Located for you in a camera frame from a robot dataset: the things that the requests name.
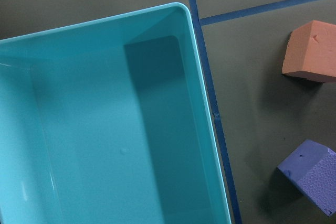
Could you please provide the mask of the teal plastic bin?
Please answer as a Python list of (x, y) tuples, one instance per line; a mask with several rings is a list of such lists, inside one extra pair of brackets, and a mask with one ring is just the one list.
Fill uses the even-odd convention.
[(1, 41), (1, 223), (230, 223), (191, 15)]

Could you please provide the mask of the orange foam block left side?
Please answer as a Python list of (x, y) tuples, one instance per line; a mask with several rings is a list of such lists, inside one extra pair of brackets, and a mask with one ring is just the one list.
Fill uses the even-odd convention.
[(282, 74), (319, 83), (335, 82), (335, 24), (313, 20), (293, 30)]

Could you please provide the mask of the purple foam block left side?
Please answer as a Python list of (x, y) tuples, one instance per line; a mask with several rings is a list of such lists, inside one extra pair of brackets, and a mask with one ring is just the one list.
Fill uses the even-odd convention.
[(325, 215), (335, 213), (335, 151), (305, 140), (277, 168)]

